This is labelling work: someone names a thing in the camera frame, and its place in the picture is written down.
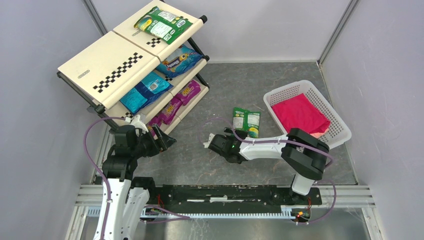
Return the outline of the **dark blue fruit candy bag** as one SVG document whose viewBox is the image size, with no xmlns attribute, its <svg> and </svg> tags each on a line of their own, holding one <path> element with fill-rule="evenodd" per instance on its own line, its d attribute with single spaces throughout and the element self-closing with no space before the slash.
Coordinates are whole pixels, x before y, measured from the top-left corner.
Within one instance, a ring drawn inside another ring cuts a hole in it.
<svg viewBox="0 0 424 240">
<path fill-rule="evenodd" d="M 152 104 L 172 87 L 172 84 L 152 71 L 126 93 L 120 102 L 127 110 L 135 114 L 140 109 Z"/>
</svg>

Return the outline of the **small green white candy bag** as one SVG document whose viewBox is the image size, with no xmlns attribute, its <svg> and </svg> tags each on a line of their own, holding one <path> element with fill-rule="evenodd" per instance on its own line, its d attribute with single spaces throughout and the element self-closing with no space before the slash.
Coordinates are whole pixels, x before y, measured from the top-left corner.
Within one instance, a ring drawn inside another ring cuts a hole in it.
<svg viewBox="0 0 424 240">
<path fill-rule="evenodd" d="M 260 111 L 250 111 L 240 107 L 234 107 L 232 116 L 232 126 L 234 129 L 247 132 L 250 138 L 259 138 Z"/>
</svg>

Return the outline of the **green Fox's candy bag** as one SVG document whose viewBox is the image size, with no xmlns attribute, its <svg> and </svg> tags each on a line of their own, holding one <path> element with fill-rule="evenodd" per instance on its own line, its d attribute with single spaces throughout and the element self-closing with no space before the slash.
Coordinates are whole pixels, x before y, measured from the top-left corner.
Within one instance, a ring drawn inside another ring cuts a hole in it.
<svg viewBox="0 0 424 240">
<path fill-rule="evenodd" d="M 192 25 L 188 18 L 155 6 L 139 18 L 133 27 L 170 45 Z"/>
</svg>

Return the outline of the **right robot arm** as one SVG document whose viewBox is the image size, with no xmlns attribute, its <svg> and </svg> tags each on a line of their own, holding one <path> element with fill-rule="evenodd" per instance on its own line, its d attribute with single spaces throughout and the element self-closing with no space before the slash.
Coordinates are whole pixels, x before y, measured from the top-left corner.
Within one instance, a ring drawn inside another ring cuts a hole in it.
<svg viewBox="0 0 424 240">
<path fill-rule="evenodd" d="M 247 131 L 226 127 L 223 134 L 211 133 L 203 146 L 229 163 L 284 160 L 296 172 L 291 191 L 301 196 L 308 195 L 313 184 L 322 180 L 333 161 L 326 143 L 299 128 L 275 137 L 252 138 Z"/>
</svg>

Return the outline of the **purple grape candy bag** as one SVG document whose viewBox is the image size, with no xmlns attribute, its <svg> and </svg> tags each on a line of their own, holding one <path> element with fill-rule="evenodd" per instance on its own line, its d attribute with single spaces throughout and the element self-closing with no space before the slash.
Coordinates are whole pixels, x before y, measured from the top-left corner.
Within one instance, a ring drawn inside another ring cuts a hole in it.
<svg viewBox="0 0 424 240">
<path fill-rule="evenodd" d="M 151 135 L 153 136 L 154 139 L 158 138 L 158 135 L 156 134 L 156 132 L 154 131 L 153 126 L 157 125 L 157 127 L 161 130 L 161 125 L 162 125 L 163 121 L 161 118 L 159 118 L 158 116 L 155 116 L 152 118 L 152 120 L 146 125 L 149 132 L 151 133 Z"/>
<path fill-rule="evenodd" d="M 158 114 L 158 118 L 166 125 L 169 125 L 179 108 L 183 105 L 183 103 L 178 98 L 173 98 L 169 101 L 169 103 L 161 110 Z"/>
</svg>

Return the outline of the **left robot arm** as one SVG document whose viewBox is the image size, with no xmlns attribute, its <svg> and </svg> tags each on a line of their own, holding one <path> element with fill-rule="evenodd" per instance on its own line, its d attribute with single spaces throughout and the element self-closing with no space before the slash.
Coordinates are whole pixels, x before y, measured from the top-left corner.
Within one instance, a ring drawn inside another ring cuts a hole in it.
<svg viewBox="0 0 424 240">
<path fill-rule="evenodd" d="M 157 126 L 149 130 L 122 125 L 114 134 L 115 144 L 102 164 L 102 204 L 95 240 L 131 240 L 142 211 L 155 192 L 152 177 L 135 177 L 138 159 L 156 156 L 176 143 Z"/>
</svg>

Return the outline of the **light blue Slendy bag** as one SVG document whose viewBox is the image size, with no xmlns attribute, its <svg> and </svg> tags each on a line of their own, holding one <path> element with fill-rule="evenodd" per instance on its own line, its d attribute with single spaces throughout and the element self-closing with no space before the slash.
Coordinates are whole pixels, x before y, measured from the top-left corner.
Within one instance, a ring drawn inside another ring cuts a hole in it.
<svg viewBox="0 0 424 240">
<path fill-rule="evenodd" d="M 193 68 L 204 56 L 182 44 L 155 68 L 168 78 L 175 78 Z"/>
</svg>

